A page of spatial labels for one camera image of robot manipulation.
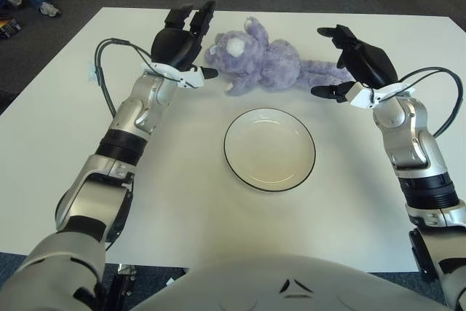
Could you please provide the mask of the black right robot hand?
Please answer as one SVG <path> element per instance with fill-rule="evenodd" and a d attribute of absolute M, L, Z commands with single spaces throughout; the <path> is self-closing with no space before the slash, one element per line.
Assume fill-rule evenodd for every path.
<path fill-rule="evenodd" d="M 378 91 L 398 82 L 386 52 L 358 39 L 348 27 L 321 27 L 317 32 L 330 38 L 334 47 L 341 51 L 330 69 L 330 75 L 340 80 L 333 84 L 318 83 L 310 90 L 314 96 L 372 109 L 382 99 Z"/>

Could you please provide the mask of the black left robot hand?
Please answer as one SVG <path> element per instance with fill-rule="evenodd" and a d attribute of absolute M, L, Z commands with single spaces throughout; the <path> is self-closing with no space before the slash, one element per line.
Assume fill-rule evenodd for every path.
<path fill-rule="evenodd" d="M 194 13 L 189 28 L 185 20 L 194 9 L 192 4 L 171 9 L 165 18 L 165 27 L 154 37 L 151 46 L 151 61 L 188 71 L 202 49 L 202 40 L 210 28 L 216 2 L 209 0 Z"/>

